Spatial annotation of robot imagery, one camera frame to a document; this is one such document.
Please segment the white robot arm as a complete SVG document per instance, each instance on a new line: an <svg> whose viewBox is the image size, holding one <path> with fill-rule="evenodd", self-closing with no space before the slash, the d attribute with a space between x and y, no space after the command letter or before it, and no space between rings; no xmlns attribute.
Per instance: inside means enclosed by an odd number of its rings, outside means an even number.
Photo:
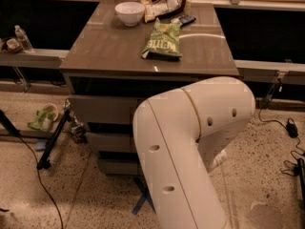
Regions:
<svg viewBox="0 0 305 229"><path fill-rule="evenodd" d="M209 177L254 115L252 91L225 76L143 101L133 138L161 229L231 229Z"/></svg>

